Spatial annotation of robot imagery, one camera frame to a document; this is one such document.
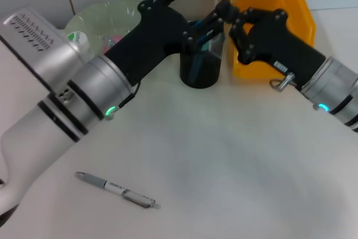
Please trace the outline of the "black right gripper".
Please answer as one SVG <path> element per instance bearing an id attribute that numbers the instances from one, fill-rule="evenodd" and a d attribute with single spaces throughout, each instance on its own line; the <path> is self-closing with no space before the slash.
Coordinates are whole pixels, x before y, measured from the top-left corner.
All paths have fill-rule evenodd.
<path id="1" fill-rule="evenodd" d="M 288 14 L 281 9 L 240 11 L 230 0 L 215 6 L 217 15 L 232 24 L 229 37 L 238 51 L 238 61 L 249 65 L 262 61 L 281 74 L 294 74 L 293 83 L 303 87 L 324 63 L 326 57 L 287 28 Z M 252 24 L 248 34 L 243 25 Z"/>

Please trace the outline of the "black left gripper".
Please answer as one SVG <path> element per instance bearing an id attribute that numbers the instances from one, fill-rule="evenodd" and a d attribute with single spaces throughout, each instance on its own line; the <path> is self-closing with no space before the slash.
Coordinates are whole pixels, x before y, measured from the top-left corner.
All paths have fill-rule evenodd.
<path id="1" fill-rule="evenodd" d="M 144 0 L 138 4 L 138 25 L 109 49 L 109 58 L 129 82 L 139 82 L 172 54 L 191 54 L 224 31 L 217 12 L 187 22 L 168 7 L 175 0 Z"/>

